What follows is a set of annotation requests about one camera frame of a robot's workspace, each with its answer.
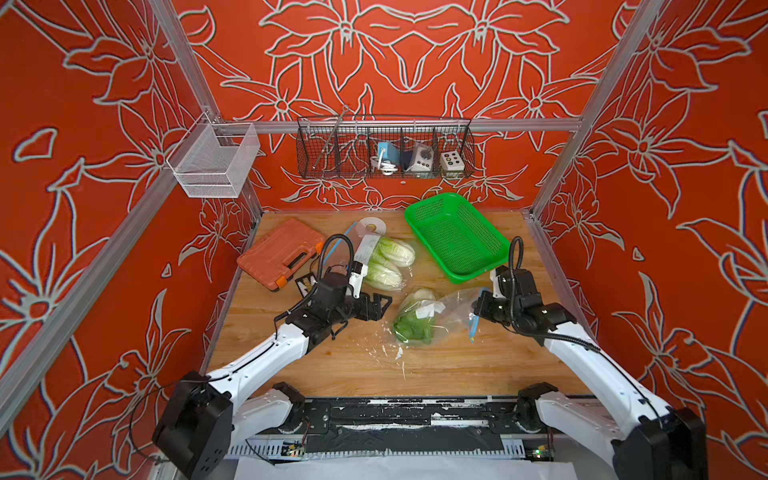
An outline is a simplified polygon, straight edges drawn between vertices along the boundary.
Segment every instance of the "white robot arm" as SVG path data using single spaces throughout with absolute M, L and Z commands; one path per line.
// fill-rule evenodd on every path
M 343 236 L 331 236 L 326 245 L 336 237 Z M 522 244 L 519 237 L 512 248 L 517 243 Z M 352 258 L 351 243 L 349 249 Z M 520 268 L 521 257 L 517 268 L 492 272 L 493 293 L 482 293 L 474 314 L 536 339 L 576 373 L 612 418 L 595 415 L 554 386 L 539 383 L 518 394 L 518 425 L 527 432 L 552 427 L 569 435 L 611 465 L 621 480 L 706 478 L 703 422 L 689 409 L 673 409 L 633 379 L 560 304 L 544 305 L 533 276 Z M 286 322 L 275 335 L 206 377 L 190 372 L 179 381 L 153 442 L 188 479 L 206 476 L 231 442 L 284 424 L 294 405 L 291 394 L 297 393 L 290 386 L 275 386 L 249 399 L 284 366 L 328 336 L 335 338 L 353 316 L 382 318 L 392 298 L 375 294 L 371 301 L 359 293 L 362 277 L 354 273 L 361 268 L 351 262 L 346 276 L 319 278 L 304 300 L 276 318 L 286 317 Z M 334 331 L 338 324 L 342 327 Z
M 554 386 L 539 383 L 518 394 L 518 424 L 529 432 L 552 427 L 567 434 L 605 460 L 621 480 L 706 478 L 702 420 L 689 409 L 674 409 L 632 378 L 562 305 L 544 305 L 533 275 L 521 268 L 522 248 L 522 239 L 513 239 L 509 268 L 491 273 L 493 293 L 481 294 L 474 314 L 536 339 L 584 382 L 612 418 L 595 415 Z

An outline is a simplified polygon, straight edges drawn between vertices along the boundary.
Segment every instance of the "orange plastic case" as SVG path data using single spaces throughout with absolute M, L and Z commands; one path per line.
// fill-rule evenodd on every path
M 237 265 L 266 288 L 276 292 L 293 274 L 323 249 L 325 237 L 295 218 L 289 218 L 237 258 Z

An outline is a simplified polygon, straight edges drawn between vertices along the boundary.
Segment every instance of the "plastic bag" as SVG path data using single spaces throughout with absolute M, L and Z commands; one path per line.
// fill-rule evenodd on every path
M 360 222 L 353 223 L 346 235 L 355 246 L 355 260 L 368 266 L 364 283 L 390 292 L 406 288 L 416 259 L 412 245 L 371 231 Z
M 400 343 L 432 345 L 450 333 L 466 331 L 474 342 L 479 318 L 472 304 L 487 289 L 457 290 L 439 300 L 429 289 L 416 290 L 400 304 L 392 331 Z

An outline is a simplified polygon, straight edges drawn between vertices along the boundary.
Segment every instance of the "black bracket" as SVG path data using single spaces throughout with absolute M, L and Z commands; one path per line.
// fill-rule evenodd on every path
M 514 402 L 488 402 L 486 404 L 487 412 L 481 415 L 488 417 L 488 427 L 491 433 L 503 435 L 506 433 L 520 433 L 520 428 L 515 424 L 515 403 Z
M 308 425 L 308 435 L 328 433 L 331 404 L 328 402 L 309 402 L 304 405 L 304 419 Z
M 392 297 L 380 293 L 373 294 L 371 301 L 368 293 L 360 292 L 360 298 L 354 299 L 353 313 L 355 318 L 366 322 L 378 321 L 384 317 L 389 305 L 392 304 Z
M 480 292 L 480 297 L 472 304 L 475 315 L 508 326 L 506 305 L 506 298 L 494 298 L 487 290 Z
M 282 433 L 295 432 L 301 426 L 302 417 L 304 416 L 304 402 L 306 401 L 306 398 L 304 398 L 304 395 L 299 393 L 298 390 L 286 382 L 276 383 L 272 386 L 272 388 L 284 393 L 288 397 L 288 400 L 291 402 L 291 409 L 288 413 L 288 418 L 286 418 L 286 421 L 277 428 Z
M 614 470 L 621 480 L 704 480 L 707 427 L 690 409 L 662 419 L 640 417 L 624 441 L 614 440 Z
M 538 417 L 536 400 L 549 392 L 557 392 L 558 387 L 542 382 L 525 387 L 518 392 L 518 404 L 515 407 L 515 420 L 528 432 L 538 432 L 547 426 Z

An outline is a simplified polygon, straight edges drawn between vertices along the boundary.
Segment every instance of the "black wire basket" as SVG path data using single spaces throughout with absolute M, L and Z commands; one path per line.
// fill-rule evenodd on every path
M 475 139 L 468 118 L 344 115 L 301 117 L 296 158 L 303 178 L 462 178 L 475 172 Z M 431 149 L 428 171 L 386 174 L 376 162 L 379 142 L 389 142 L 403 157 L 415 148 Z M 441 154 L 461 158 L 462 170 L 444 169 Z

